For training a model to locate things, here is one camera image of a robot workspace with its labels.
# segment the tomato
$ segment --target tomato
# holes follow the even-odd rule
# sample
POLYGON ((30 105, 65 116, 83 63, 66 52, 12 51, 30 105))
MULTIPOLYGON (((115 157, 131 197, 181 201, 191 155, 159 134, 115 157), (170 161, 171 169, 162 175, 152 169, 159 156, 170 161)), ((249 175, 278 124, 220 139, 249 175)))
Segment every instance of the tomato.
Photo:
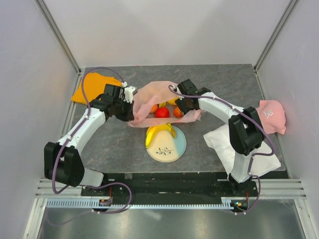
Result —
POLYGON ((158 108, 155 111, 155 117, 156 118, 168 118, 169 117, 169 110, 166 107, 158 108))
POLYGON ((173 111, 173 114, 176 118, 182 118, 183 117, 183 113, 180 111, 180 109, 178 107, 176 107, 173 111))

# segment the wire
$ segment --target wire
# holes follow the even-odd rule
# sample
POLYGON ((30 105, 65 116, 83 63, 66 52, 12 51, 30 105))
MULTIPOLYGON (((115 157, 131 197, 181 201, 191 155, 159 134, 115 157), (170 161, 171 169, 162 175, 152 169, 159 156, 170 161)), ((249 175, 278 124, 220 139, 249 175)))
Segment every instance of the wire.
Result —
POLYGON ((238 208, 239 210, 246 212, 249 209, 249 201, 247 201, 247 209, 242 209, 240 208, 238 205, 235 205, 236 208, 238 208))
POLYGON ((106 187, 109 187, 109 186, 113 186, 113 185, 122 185, 124 187, 127 188, 127 190, 129 191, 129 194, 130 194, 130 198, 129 198, 129 201, 124 205, 124 207, 122 207, 121 209, 118 209, 118 210, 115 210, 115 211, 106 211, 106 212, 100 212, 100 214, 114 214, 114 213, 120 213, 122 211, 125 211, 126 208, 130 205, 131 201, 132 201, 132 191, 131 189, 128 187, 128 185, 124 184, 124 183, 119 183, 119 182, 115 182, 115 183, 109 183, 109 184, 106 184, 106 185, 103 185, 103 186, 99 186, 99 187, 93 187, 93 186, 87 186, 88 188, 93 188, 93 189, 102 189, 102 188, 106 188, 106 187))
POLYGON ((275 154, 275 146, 274 146, 274 143, 272 142, 272 140, 270 139, 270 137, 266 134, 266 132, 264 131, 264 129, 256 122, 254 121, 252 118, 250 118, 249 116, 245 115, 243 112, 241 112, 240 110, 238 110, 236 107, 234 107, 233 105, 231 105, 230 103, 228 103, 227 101, 225 100, 222 100, 221 98, 218 98, 218 97, 211 97, 211 96, 188 96, 188 95, 183 95, 183 94, 180 94, 176 91, 174 91, 174 86, 173 85, 169 85, 168 86, 168 89, 178 95, 178 96, 182 96, 182 97, 185 97, 185 98, 196 98, 196 99, 210 99, 210 100, 213 100, 213 101, 218 101, 218 102, 221 102, 222 104, 228 106, 229 108, 231 108, 233 111, 235 111, 236 113, 240 114, 242 117, 244 117, 245 119, 249 120, 251 123, 254 124, 254 126, 257 127, 257 129, 259 129, 261 131, 261 133, 265 136, 265 138, 267 139, 267 141, 269 142, 270 144, 270 148, 271 148, 271 152, 270 153, 253 153, 251 158, 250 158, 250 161, 249 161, 249 165, 248 165, 248 174, 250 176, 252 176, 253 178, 256 178, 258 180, 258 185, 259 185, 259 190, 258 190, 258 195, 257 195, 257 198, 256 200, 254 201, 253 205, 251 206, 251 208, 247 209, 245 212, 242 212, 242 213, 237 213, 237 214, 246 214, 247 212, 249 212, 251 209, 253 209, 260 197, 260 190, 261 190, 261 182, 260 182, 260 178, 258 175, 251 175, 250 171, 251 171, 251 167, 252 167, 252 164, 253 164, 253 160, 254 160, 254 156, 256 155, 261 155, 261 156, 271 156, 271 155, 274 155, 275 154))
MULTIPOLYGON (((83 94, 83 97, 84 97, 84 100, 86 102, 86 105, 88 107, 88 113, 87 113, 87 117, 84 118, 80 123, 79 125, 75 128, 75 130, 70 134, 70 138, 72 139, 72 137, 76 134, 76 132, 82 127, 82 125, 85 123, 86 120, 88 120, 90 114, 91 114, 91 106, 90 106, 90 102, 88 100, 88 98, 86 97, 86 94, 85 94, 85 91, 84 91, 84 80, 85 80, 85 77, 91 73, 92 71, 95 71, 95 70, 98 70, 98 69, 106 69, 106 70, 109 70, 109 71, 112 71, 113 73, 115 73, 122 81, 122 83, 124 83, 124 79, 123 77, 117 73, 116 71, 108 68, 108 67, 95 67, 95 68, 92 68, 91 70, 89 70, 88 72, 86 72, 84 75, 83 75, 83 78, 82 78, 82 81, 81 81, 81 90, 82 90, 82 94, 83 94)), ((56 171, 57 171, 57 167, 58 167, 58 164, 59 164, 59 160, 60 160, 60 157, 62 155, 62 152, 63 150, 65 149, 66 145, 70 142, 71 140, 68 138, 66 139, 66 141, 64 142, 64 144, 61 146, 57 156, 56 156, 56 159, 55 159, 55 162, 54 162, 54 166, 53 166, 53 173, 52 173, 52 190, 55 194, 60 194, 62 193, 67 187, 68 185, 66 185, 65 187, 63 187, 60 191, 57 191, 56 190, 56 186, 55 186, 55 177, 56 177, 56 171)))
POLYGON ((246 199, 245 199, 245 202, 248 202, 248 199, 249 199, 249 192, 246 190, 246 199))
MULTIPOLYGON (((129 191, 129 194, 130 194, 130 198, 128 200, 128 202, 124 205, 124 207, 118 209, 118 210, 115 210, 115 211, 106 211, 106 212, 96 212, 98 214, 115 214, 115 213, 120 213, 120 212, 123 212, 127 209, 127 207, 130 205, 131 201, 132 201, 132 191, 131 189, 128 187, 128 185, 124 184, 124 183, 120 183, 120 182, 115 182, 115 183, 109 183, 109 184, 106 184, 106 185, 103 185, 103 186, 100 186, 100 187, 93 187, 93 186, 87 186, 88 188, 93 188, 93 189, 102 189, 102 188, 106 188, 106 187, 110 187, 110 186, 113 186, 113 185, 121 185, 121 186, 124 186, 127 188, 127 190, 129 191)), ((74 220, 74 219, 77 219, 79 217, 81 217, 82 215, 85 215, 85 214, 88 214, 88 213, 91 213, 91 212, 94 212, 92 210, 89 210, 89 211, 85 211, 85 212, 82 212, 80 213, 79 215, 76 215, 75 217, 72 217, 70 218, 69 220, 66 220, 65 222, 63 223, 53 223, 49 220, 48 218, 48 211, 46 212, 45 214, 45 219, 46 221, 53 227, 59 227, 59 226, 63 226, 67 223, 69 223, 70 221, 74 220)))

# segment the white cloth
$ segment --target white cloth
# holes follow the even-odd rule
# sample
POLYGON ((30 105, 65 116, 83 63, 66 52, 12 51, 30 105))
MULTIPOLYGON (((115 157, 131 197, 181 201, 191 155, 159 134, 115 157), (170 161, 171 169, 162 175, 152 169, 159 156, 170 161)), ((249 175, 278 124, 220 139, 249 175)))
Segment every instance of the white cloth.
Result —
MULTIPOLYGON (((204 139, 208 147, 215 149, 220 161, 222 162, 227 175, 230 174, 234 167, 235 150, 230 144, 228 125, 223 125, 218 129, 211 131, 204 135, 204 139)), ((257 149, 259 153, 271 152, 271 148, 262 142, 260 148, 257 149)), ((254 161, 251 167, 251 174, 262 176, 272 170, 281 166, 276 155, 272 156, 254 156, 254 161)))

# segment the white wall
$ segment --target white wall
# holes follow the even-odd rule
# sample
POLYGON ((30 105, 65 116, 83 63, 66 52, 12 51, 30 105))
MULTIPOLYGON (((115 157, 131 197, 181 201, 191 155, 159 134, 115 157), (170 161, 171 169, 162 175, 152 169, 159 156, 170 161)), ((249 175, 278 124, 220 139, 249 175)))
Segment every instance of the white wall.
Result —
POLYGON ((33 0, 0 8, 0 238, 22 238, 76 73, 33 0))
POLYGON ((254 64, 289 0, 45 0, 81 67, 254 64))
POLYGON ((259 75, 267 99, 286 111, 280 137, 287 168, 301 178, 319 222, 319 1, 301 0, 259 75))

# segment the round plate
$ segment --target round plate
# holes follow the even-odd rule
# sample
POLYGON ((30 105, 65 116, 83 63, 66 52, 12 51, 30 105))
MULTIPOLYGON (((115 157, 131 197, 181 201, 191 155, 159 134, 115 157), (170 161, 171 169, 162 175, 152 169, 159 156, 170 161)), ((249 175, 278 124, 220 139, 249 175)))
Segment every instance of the round plate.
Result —
POLYGON ((173 126, 176 138, 173 138, 167 130, 158 132, 153 138, 151 145, 147 148, 149 155, 163 163, 178 160, 186 150, 186 138, 184 133, 173 126))

